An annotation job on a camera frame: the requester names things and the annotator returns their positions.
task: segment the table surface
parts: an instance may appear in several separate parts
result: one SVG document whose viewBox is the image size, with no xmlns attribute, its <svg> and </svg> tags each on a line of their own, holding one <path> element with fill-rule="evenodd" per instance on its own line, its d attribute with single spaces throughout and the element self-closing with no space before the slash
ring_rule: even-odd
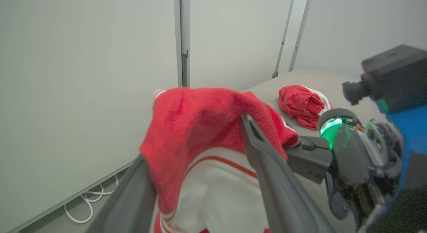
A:
<svg viewBox="0 0 427 233">
<path fill-rule="evenodd" d="M 259 99 L 277 110 L 288 125 L 291 125 L 302 136 L 320 136 L 320 134 L 319 131 L 312 131 L 299 126 L 296 120 L 291 119 L 287 113 L 279 109 L 279 90 L 282 87 L 298 84 L 304 85 L 323 93 L 333 108 L 347 108 L 353 111 L 364 124 L 370 119 L 386 122 L 384 115 L 379 112 L 375 103 L 370 99 L 363 99 L 358 105 L 351 106 L 342 93 L 341 84 L 345 81 L 360 81 L 360 76 L 355 75 L 351 77 L 318 70 L 295 70 L 258 84 L 247 91 L 251 91 Z M 325 181 L 321 185 L 318 185 L 299 175 L 296 175 L 296 177 L 338 233 L 355 232 L 356 226 L 353 215 L 349 214 L 346 219 L 339 221 L 330 212 Z"/>
</svg>

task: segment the red towel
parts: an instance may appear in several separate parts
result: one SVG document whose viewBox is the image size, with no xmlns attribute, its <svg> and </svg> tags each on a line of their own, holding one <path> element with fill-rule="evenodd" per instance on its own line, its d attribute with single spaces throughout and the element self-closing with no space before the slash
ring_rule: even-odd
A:
<svg viewBox="0 0 427 233">
<path fill-rule="evenodd" d="M 180 201 L 180 191 L 183 190 L 181 186 L 186 175 L 199 162 L 217 161 L 258 182 L 249 164 L 233 160 L 245 153 L 239 124 L 241 114 L 253 117 L 284 160 L 287 160 L 287 156 L 282 145 L 291 147 L 299 142 L 298 134 L 285 124 L 279 113 L 251 92 L 179 87 L 157 91 L 154 97 L 153 118 L 140 152 L 148 162 L 158 194 L 163 221 L 156 224 L 163 224 L 165 232 L 171 232 L 171 224 L 180 224 L 173 218 Z M 219 154 L 215 153 L 219 151 L 209 151 L 212 148 L 225 148 L 234 155 L 228 158 L 228 151 Z M 210 155 L 195 161 L 204 152 Z"/>
<path fill-rule="evenodd" d="M 291 85 L 279 90 L 279 107 L 298 125 L 317 130 L 319 117 L 332 108 L 325 95 L 302 85 Z"/>
</svg>

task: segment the red stripe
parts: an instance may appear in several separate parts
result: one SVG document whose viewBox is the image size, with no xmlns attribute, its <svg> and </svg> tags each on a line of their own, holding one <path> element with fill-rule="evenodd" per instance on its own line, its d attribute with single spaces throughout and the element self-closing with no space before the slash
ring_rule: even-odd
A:
<svg viewBox="0 0 427 233">
<path fill-rule="evenodd" d="M 163 221 L 161 219 L 159 219 L 159 220 L 161 222 L 161 225 L 163 226 L 163 229 L 166 230 L 167 233 L 170 233 L 169 230 L 167 230 L 166 227 L 164 226 Z"/>
<path fill-rule="evenodd" d="M 243 172 L 243 173 L 245 173 L 245 174 L 247 174 L 247 175 L 252 176 L 252 177 L 253 177 L 253 178 L 255 178 L 255 179 L 258 179 L 257 174 L 256 174 L 255 172 L 252 172 L 252 171 L 250 171 L 250 170 L 246 169 L 245 167 L 243 167 L 243 166 L 241 166 L 241 165 L 239 165 L 239 164 L 237 164 L 237 163 L 232 162 L 231 160 L 227 160 L 227 159 L 224 159 L 224 158 L 221 158 L 221 157 L 218 157 L 218 156 L 208 156 L 208 157 L 201 158 L 200 160 L 196 161 L 196 163 L 194 163 L 194 164 L 193 164 L 193 165 L 192 165 L 192 166 L 191 166 L 191 167 L 186 171 L 184 178 L 186 177 L 186 175 L 191 171 L 191 169 L 192 169 L 195 165 L 197 165 L 198 163 L 200 163 L 200 162 L 202 162 L 202 161 L 205 161 L 205 160 L 216 160 L 216 161 L 222 162 L 222 163 L 227 164 L 227 165 L 229 165 L 229 166 L 231 166 L 231 167 L 233 167 L 233 168 L 238 169 L 239 171 L 241 171 L 241 172 Z M 172 220 L 172 218 L 175 216 L 175 213 L 176 213 L 176 211 L 173 213 L 173 215 L 172 215 L 170 218 L 168 218 L 168 219 L 163 218 L 163 219 L 165 219 L 165 221 L 170 221 L 170 220 Z"/>
</svg>

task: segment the white stripe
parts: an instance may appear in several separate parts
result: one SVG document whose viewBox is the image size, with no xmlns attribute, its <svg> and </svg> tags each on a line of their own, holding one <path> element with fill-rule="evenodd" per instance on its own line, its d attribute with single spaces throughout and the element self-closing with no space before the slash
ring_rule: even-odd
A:
<svg viewBox="0 0 427 233">
<path fill-rule="evenodd" d="M 294 131 L 295 133 L 297 133 L 297 134 L 298 134 L 298 132 L 297 132 L 297 131 L 295 131 L 293 128 L 289 127 L 289 126 L 286 124 L 285 119 L 283 119 L 283 118 L 282 118 L 282 120 L 283 120 L 283 124 L 285 125 L 285 127 L 286 127 L 286 128 L 291 129 L 292 131 Z M 290 147 L 291 147 L 291 148 L 293 148 L 293 147 L 297 146 L 297 145 L 299 144 L 299 141 L 300 141 L 300 138 L 299 138 L 299 134 L 298 134 L 298 141 L 297 141 L 295 144 L 291 145 Z"/>
<path fill-rule="evenodd" d="M 171 218 L 172 217 L 172 215 L 175 213 L 175 210 L 173 211 L 173 212 L 171 212 L 171 213 L 167 213 L 167 214 L 163 214 L 163 213 L 161 213 L 160 212 L 160 216 L 161 216 L 161 218 L 166 218 L 166 219 L 169 219 L 169 218 Z"/>
<path fill-rule="evenodd" d="M 157 90 L 157 91 L 154 93 L 154 100 L 156 100 L 156 99 L 157 99 L 157 97 L 159 97 L 159 95 L 161 95 L 162 93 L 165 93 L 165 92 L 166 92 L 166 90 L 164 90 L 164 89 Z"/>
<path fill-rule="evenodd" d="M 165 228 L 163 227 L 163 224 L 162 224 L 162 220 L 161 220 L 162 218 L 161 217 L 159 217 L 159 224 L 160 224 L 160 230 L 162 231 L 162 233 L 167 233 L 167 231 L 165 230 Z"/>
<path fill-rule="evenodd" d="M 331 105 L 329 104 L 328 98 L 324 94 L 320 93 L 317 90 L 311 89 L 309 87 L 305 87 L 304 85 L 300 85 L 300 86 L 308 89 L 311 93 L 315 93 L 319 95 L 320 101 L 322 101 L 325 107 L 319 112 L 319 114 L 317 114 L 318 116 L 321 116 L 323 113 L 331 109 Z"/>
<path fill-rule="evenodd" d="M 297 131 L 295 131 L 293 128 L 289 127 L 289 126 L 286 124 L 286 121 L 283 119 L 283 117 L 281 117 L 281 118 L 282 118 L 283 124 L 285 125 L 285 127 L 286 127 L 286 128 L 291 129 L 292 131 L 294 131 L 295 133 L 297 133 Z"/>
<path fill-rule="evenodd" d="M 168 224 L 165 224 L 165 221 L 163 221 L 163 219 L 161 217 L 160 217 L 160 221 L 161 221 L 160 222 L 160 227 L 162 229 L 162 232 L 164 232 L 164 233 L 167 233 L 167 231 L 169 231 L 170 233 L 178 233 L 179 232 L 177 230 L 174 230 L 174 229 L 170 228 Z"/>
</svg>

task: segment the robotic hand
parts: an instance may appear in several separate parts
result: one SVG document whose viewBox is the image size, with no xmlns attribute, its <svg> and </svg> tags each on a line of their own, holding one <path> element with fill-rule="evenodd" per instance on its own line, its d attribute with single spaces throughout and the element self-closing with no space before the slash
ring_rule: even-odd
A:
<svg viewBox="0 0 427 233">
<path fill-rule="evenodd" d="M 342 220 L 352 211 L 358 232 L 426 230 L 427 52 L 401 45 L 362 66 L 360 82 L 343 83 L 344 96 L 352 105 L 370 96 L 393 125 L 371 120 L 364 128 L 354 113 L 334 108 L 319 119 L 333 160 L 302 142 L 286 151 L 288 164 L 312 181 L 324 177 L 331 212 Z"/>
<path fill-rule="evenodd" d="M 401 45 L 362 62 L 358 83 L 343 83 L 352 105 L 370 96 L 392 126 L 362 126 L 349 110 L 334 108 L 319 119 L 321 137 L 301 137 L 284 162 L 249 115 L 241 129 L 255 169 L 272 233 L 334 230 L 293 172 L 325 179 L 338 219 L 352 211 L 357 232 L 416 233 L 427 229 L 427 51 Z M 88 233 L 145 233 L 156 192 L 139 155 Z"/>
</svg>

